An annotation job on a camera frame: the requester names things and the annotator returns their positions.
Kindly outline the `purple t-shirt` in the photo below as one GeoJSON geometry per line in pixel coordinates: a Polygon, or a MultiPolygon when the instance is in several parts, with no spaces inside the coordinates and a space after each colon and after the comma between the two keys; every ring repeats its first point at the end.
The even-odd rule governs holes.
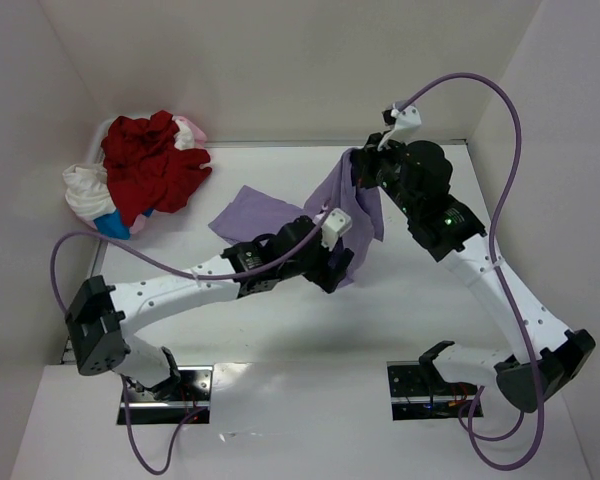
{"type": "Polygon", "coordinates": [[[344,246],[353,253],[342,287],[354,281],[354,273],[366,260],[372,241],[384,240],[384,221],[379,189],[361,188],[354,179],[351,149],[346,150],[327,177],[299,207],[271,197],[247,185],[222,210],[208,227],[227,243],[234,245],[259,234],[276,233],[301,215],[315,217],[327,207],[345,212],[352,220],[344,235],[344,246]]]}

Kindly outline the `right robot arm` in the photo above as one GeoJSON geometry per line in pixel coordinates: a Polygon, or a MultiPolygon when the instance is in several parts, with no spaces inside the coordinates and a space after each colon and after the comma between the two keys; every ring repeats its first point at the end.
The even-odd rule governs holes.
{"type": "Polygon", "coordinates": [[[503,350],[445,340],[419,358],[435,390],[451,383],[495,386],[532,413],[576,377],[596,342],[554,316],[501,256],[473,211],[450,193],[453,166],[430,141],[409,144],[370,135],[351,155],[353,183],[379,187],[402,212],[407,230],[474,295],[504,334],[503,350]]]}

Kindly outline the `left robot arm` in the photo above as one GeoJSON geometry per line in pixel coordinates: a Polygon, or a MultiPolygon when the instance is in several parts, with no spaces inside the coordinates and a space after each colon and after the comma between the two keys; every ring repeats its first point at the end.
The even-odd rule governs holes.
{"type": "Polygon", "coordinates": [[[79,374],[111,371],[156,400],[169,397],[182,383],[174,355],[142,340],[140,330],[198,307],[271,291],[295,277],[332,293],[353,259],[343,244],[351,226],[351,218],[334,209],[300,216],[276,234],[237,243],[182,273],[119,284],[102,276],[85,280],[65,315],[79,374]]]}

